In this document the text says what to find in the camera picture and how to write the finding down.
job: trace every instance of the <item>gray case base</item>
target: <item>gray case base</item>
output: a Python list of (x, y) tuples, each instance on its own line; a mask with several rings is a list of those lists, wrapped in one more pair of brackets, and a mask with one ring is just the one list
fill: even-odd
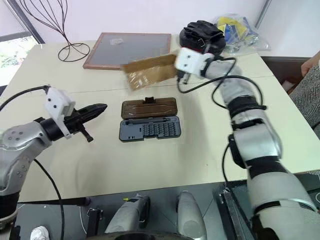
[(144, 138), (169, 139), (180, 135), (177, 116), (128, 119), (120, 123), (119, 139), (122, 142), (143, 141)]

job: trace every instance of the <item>table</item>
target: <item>table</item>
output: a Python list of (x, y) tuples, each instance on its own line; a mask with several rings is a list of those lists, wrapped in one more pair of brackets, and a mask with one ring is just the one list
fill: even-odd
[[(94, 41), (86, 42), (90, 46)], [(83, 69), (84, 59), (64, 63), (57, 58), (62, 44), (35, 46), (0, 98), (3, 102), (21, 90), (50, 84), (66, 90), (76, 100), (76, 108), (106, 103), (98, 118), (85, 124), (94, 141), (81, 134), (60, 139), (38, 156), (51, 173), (62, 198), (79, 198), (155, 188), (222, 182), (221, 157), (232, 132), (229, 114), (211, 101), (212, 84), (181, 94), (176, 80), (131, 91), (126, 76), (115, 70)], [(178, 49), (172, 38), (171, 49)], [(238, 58), (243, 75), (262, 89), (267, 114), (283, 144), (282, 163), (293, 173), (320, 169), (320, 141), (277, 79), (258, 54)], [(204, 82), (192, 77), (187, 87)], [(182, 134), (179, 138), (123, 143), (119, 140), (121, 104), (145, 97), (175, 97)], [(47, 118), (41, 91), (12, 101), (0, 113), (3, 130)], [(217, 100), (222, 102), (219, 94)], [(226, 157), (229, 180), (246, 178), (246, 171)], [(20, 202), (57, 199), (47, 177), (32, 164), (20, 194)]]

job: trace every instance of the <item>wall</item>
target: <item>wall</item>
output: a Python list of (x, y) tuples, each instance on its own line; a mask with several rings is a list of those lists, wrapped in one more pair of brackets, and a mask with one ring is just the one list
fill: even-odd
[[(245, 15), (255, 23), (264, 3), (265, 0), (68, 0), (66, 33), (73, 42), (96, 40), (101, 32), (177, 34), (189, 22), (210, 21), (225, 13)], [(57, 32), (29, 19), (46, 43), (64, 41)]]
[(0, 37), (24, 31), (25, 29), (20, 25), (8, 6), (3, 0), (0, 0)]
[(312, 57), (320, 50), (319, 23), (319, 0), (273, 0), (259, 27), (272, 51), (260, 54)]

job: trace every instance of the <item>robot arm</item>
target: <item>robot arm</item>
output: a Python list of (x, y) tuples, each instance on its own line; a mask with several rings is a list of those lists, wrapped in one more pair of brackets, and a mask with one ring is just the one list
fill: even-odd
[(93, 138), (84, 123), (99, 116), (106, 104), (94, 104), (80, 110), (63, 91), (49, 88), (46, 108), (51, 118), (38, 118), (25, 125), (14, 126), (0, 135), (0, 232), (6, 231), (17, 216), (19, 193), (30, 164), (53, 141), (82, 132), (88, 142)]
[[(224, 76), (231, 63), (183, 48), (175, 66), (211, 80)], [(241, 70), (236, 66), (229, 75), (241, 75)], [(219, 88), (231, 118), (233, 133), (228, 139), (233, 160), (247, 169), (252, 228), (258, 239), (318, 238), (320, 215), (300, 181), (280, 163), (280, 138), (250, 83), (226, 78)]]

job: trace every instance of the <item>shoe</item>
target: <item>shoe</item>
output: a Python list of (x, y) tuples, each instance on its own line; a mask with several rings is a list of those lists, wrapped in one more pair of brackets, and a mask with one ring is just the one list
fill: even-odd
[(32, 230), (30, 240), (50, 240), (49, 232), (44, 226), (38, 226)]

